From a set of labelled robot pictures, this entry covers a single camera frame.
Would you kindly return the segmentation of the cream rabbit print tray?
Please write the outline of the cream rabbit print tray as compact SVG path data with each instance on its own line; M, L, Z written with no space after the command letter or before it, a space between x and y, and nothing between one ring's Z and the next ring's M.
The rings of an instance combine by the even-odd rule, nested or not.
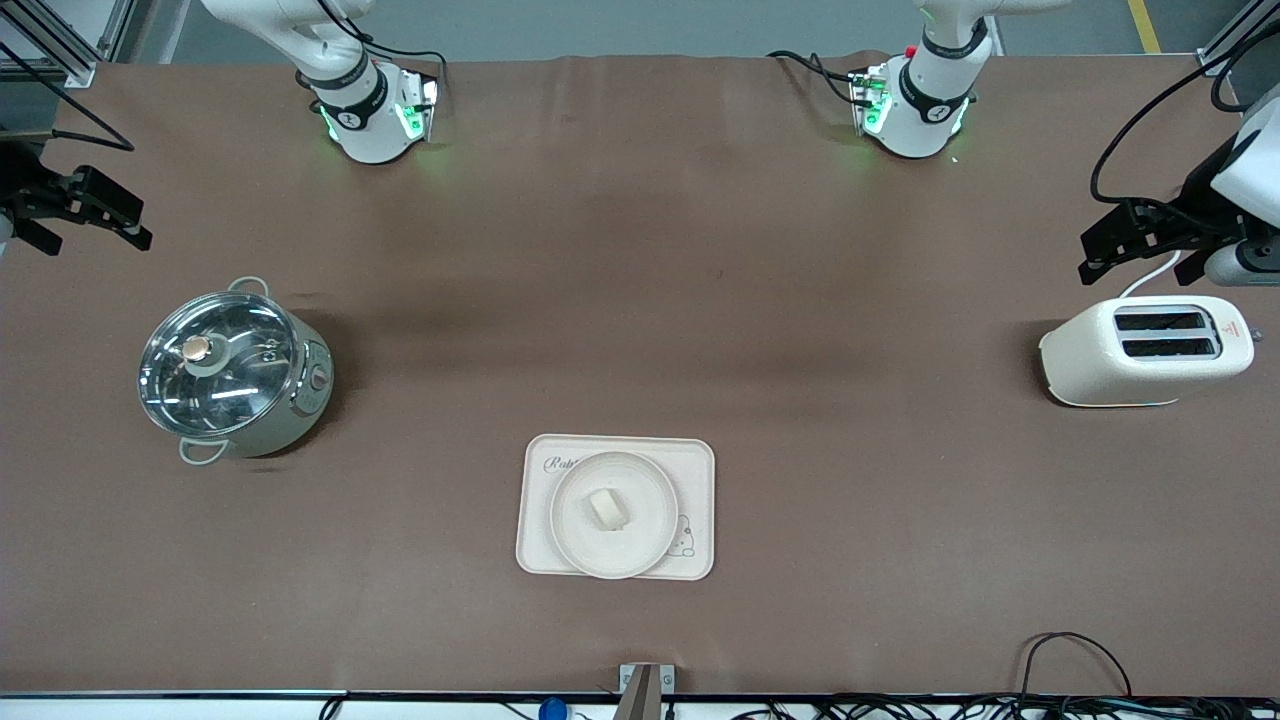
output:
M548 511L568 469L582 457L609 451L639 454L655 462L672 480L678 501L678 525L666 556L634 578L695 582L707 577L716 564L716 455L700 439L573 434L531 439L524 461L517 564L532 574L588 577L556 547Z

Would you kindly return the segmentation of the round cream plate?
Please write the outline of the round cream plate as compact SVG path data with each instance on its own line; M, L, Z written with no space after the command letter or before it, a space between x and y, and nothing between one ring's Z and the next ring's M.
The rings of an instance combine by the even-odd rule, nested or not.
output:
M614 488L628 511L630 523L622 530L600 530L588 507L588 495L604 487ZM563 474L548 518L552 539L573 569L621 580L644 574L666 556L678 525L678 501L672 480L652 460L599 452Z

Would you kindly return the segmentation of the cream two-slot toaster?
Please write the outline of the cream two-slot toaster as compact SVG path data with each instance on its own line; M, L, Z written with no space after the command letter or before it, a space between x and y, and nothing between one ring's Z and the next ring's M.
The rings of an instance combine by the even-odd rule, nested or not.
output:
M1247 370L1254 336L1240 310L1207 295L1105 300L1038 345L1048 392L1074 407L1158 407Z

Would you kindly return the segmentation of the brown table mat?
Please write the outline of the brown table mat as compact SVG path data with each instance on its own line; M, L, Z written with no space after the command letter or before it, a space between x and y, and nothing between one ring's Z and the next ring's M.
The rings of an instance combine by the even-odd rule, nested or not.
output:
M1061 407L1087 178L1187 70L1000 58L948 154L852 136L763 59L456 63L436 133L347 159L284 67L115 65L154 246L0 261L0 689L1009 691L1079 632L1142 694L1280 694L1280 290L1167 407ZM155 328L241 277L328 343L278 454L191 466L140 405ZM525 571L530 441L700 439L695 582Z

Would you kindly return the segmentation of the glass pot lid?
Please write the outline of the glass pot lid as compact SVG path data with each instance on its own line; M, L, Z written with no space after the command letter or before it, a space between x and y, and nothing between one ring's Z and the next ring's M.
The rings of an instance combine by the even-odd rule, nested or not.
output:
M294 323L273 300L243 290L192 299L143 346L137 392L157 427L215 438L264 416L294 370Z

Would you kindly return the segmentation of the steel pot with glass lid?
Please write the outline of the steel pot with glass lid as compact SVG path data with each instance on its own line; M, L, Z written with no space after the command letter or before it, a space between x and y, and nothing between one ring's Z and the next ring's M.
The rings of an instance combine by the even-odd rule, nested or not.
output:
M204 439L175 436L165 430L177 437L180 459L196 468L229 457L268 456L291 447L302 439L324 414L334 386L335 368L326 341L310 324L283 307L271 296L266 281L246 275L230 282L223 291L228 290L260 293L285 311L288 319L294 323L297 333L294 370L279 400L264 416L251 421L247 427L225 436Z

